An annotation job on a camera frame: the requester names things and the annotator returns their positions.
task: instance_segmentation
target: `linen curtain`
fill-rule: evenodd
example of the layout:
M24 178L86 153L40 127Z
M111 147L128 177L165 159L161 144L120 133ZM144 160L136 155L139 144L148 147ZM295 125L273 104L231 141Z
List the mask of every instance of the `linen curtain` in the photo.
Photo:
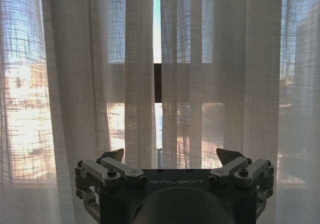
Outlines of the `linen curtain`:
M95 223L77 161L156 167L153 0L0 2L0 223Z
M153 0L0 0L0 224L95 223L78 160L157 168ZM320 0L161 0L164 168L276 164L258 223L320 219Z
M271 160L258 223L319 220L320 0L161 0L163 165Z

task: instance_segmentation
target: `curtain fold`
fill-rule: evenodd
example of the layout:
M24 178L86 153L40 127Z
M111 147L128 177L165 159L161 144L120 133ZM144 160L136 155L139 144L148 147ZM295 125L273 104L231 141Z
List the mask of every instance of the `curtain fold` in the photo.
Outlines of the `curtain fold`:
M258 223L317 222L319 0L161 9L164 166L218 167L217 147L269 159L277 189Z
M0 0L1 224L60 223L42 17L41 0Z
M95 223L77 161L157 163L153 0L0 3L0 223Z
M161 0L165 167L218 167L218 147L277 165L281 1Z

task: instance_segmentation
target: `metal bracket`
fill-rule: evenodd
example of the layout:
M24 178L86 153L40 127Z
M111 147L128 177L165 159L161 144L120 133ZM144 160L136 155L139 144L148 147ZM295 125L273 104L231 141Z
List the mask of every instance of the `metal bracket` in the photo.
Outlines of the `metal bracket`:
M267 199L273 195L275 167L269 160L258 159L246 169L240 169L234 174L235 185L240 188L251 188L256 185L256 218L266 208Z
M78 162L74 172L76 196L83 199L84 208L99 223L100 209L96 195L90 187L94 186L95 191L99 185L105 188L117 188L122 183L121 176L117 172L112 172L110 175L108 169L92 160Z
M229 178L234 175L234 173L239 168L244 168L248 166L248 160L244 157L237 157L233 161L225 164L221 168L215 168L210 171L210 174L213 176L210 176L209 179L213 180L212 183L216 185L223 185L228 183Z
M265 181L268 179L268 177L273 176L274 171L275 168L271 165L270 161L258 159L248 166L248 168L244 170L240 169L234 174L235 184L241 188L251 188L254 184L254 181L257 179L259 181L259 184L257 185L265 185Z
M131 168L115 159L102 158L100 164L105 168L116 169L128 184L143 185L147 181L147 178L144 176L144 172L141 169Z

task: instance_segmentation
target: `gray metal part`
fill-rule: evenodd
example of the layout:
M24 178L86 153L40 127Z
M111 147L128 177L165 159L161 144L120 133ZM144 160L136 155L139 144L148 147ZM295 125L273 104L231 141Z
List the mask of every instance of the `gray metal part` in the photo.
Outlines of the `gray metal part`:
M125 181L132 185L138 185L139 178L144 174L141 169L131 168L112 158L102 158L100 164L107 169L116 169L117 172L119 172L125 179Z
M115 177L109 177L108 169L92 160L85 160L81 165L81 177L85 179L88 174L100 181L105 188L116 188L121 185L121 175L119 173Z
M237 157L233 161L225 164L221 168L215 168L210 171L211 175L214 175L218 179L218 185L226 184L229 181L229 178L234 175L234 173L239 168L244 168L248 166L248 160L244 157Z
M258 159L250 166L248 166L248 176L244 177L236 172L234 174L234 181L238 187L251 188L254 184L254 180L268 169L268 161L264 159Z
M80 199L83 199L83 206L86 211L98 222L100 223L100 209L96 201L96 196L90 188L77 189L76 195Z
M108 176L108 169L92 160L81 162L80 167L75 167L76 195L83 199L84 208L99 223L99 205L96 201L95 192L99 185L105 188L117 188L122 184L120 173L114 177Z

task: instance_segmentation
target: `bolt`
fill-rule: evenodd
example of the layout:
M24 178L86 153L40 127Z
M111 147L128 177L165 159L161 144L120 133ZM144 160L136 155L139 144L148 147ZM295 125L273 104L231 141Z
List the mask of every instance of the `bolt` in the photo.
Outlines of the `bolt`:
M209 176L208 180L211 185L218 184L219 182L218 178L214 175Z
M79 167L79 168L81 167L82 162L83 162L83 161L79 161L79 162L78 162L78 167Z
M240 168L239 169L239 175L242 177L247 177L249 174L248 170L246 168Z
M109 169L108 170L108 177L110 177L110 178L114 178L116 175L117 175L117 171L115 170L115 169Z
M140 185L144 185L147 182L147 177L146 176L140 176L138 180Z

